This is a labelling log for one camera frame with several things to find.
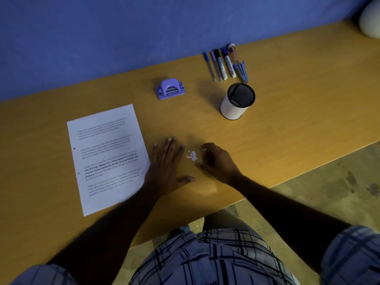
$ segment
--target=person's right arm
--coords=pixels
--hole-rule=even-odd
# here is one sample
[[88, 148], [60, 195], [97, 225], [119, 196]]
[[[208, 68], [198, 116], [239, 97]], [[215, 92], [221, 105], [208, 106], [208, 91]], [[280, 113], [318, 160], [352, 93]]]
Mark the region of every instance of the person's right arm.
[[351, 225], [294, 201], [245, 177], [227, 151], [214, 143], [205, 149], [197, 166], [239, 191], [315, 272], [332, 240]]

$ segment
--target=hand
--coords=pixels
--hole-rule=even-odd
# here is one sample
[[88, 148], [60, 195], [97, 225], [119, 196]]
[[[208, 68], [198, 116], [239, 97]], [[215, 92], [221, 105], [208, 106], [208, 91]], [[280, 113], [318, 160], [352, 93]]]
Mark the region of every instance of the hand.
[[159, 155], [157, 155], [157, 143], [153, 147], [150, 167], [145, 174], [144, 184], [157, 188], [159, 196], [169, 194], [195, 181], [195, 178], [190, 176], [177, 178], [177, 167], [185, 151], [185, 145], [182, 145], [175, 154], [176, 141], [175, 137], [167, 139]]
[[231, 185], [234, 178], [242, 176], [239, 168], [230, 154], [214, 143], [205, 143], [201, 146], [206, 151], [202, 154], [202, 163], [196, 166], [210, 173], [220, 182]]

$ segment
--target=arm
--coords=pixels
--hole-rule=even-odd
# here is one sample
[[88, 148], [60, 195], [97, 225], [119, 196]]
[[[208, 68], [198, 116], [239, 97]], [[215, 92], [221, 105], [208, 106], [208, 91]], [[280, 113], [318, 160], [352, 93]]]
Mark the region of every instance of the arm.
[[154, 145], [144, 185], [128, 200], [98, 220], [48, 264], [65, 268], [79, 284], [112, 284], [138, 229], [162, 195], [195, 181], [176, 178], [184, 146], [175, 154], [176, 139], [169, 138], [157, 155]]
[[320, 273], [327, 247], [351, 225], [255, 183], [240, 173], [227, 151], [214, 143], [201, 148], [206, 150], [197, 166], [246, 197], [294, 252]]

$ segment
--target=rolled-up sleeve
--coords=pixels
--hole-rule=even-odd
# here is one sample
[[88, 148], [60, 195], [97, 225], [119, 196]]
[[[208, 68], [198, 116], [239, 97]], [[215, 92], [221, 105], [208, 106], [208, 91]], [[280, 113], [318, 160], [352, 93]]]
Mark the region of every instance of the rolled-up sleeve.
[[352, 226], [332, 241], [321, 263], [322, 285], [380, 283], [380, 234]]
[[10, 285], [78, 285], [64, 268], [52, 265], [36, 265], [26, 269]]

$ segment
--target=sheet of paper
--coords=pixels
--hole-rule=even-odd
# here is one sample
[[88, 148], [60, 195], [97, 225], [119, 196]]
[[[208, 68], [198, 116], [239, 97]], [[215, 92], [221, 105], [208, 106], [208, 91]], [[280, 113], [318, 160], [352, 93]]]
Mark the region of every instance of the sheet of paper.
[[84, 216], [140, 189], [150, 162], [132, 104], [67, 126]]

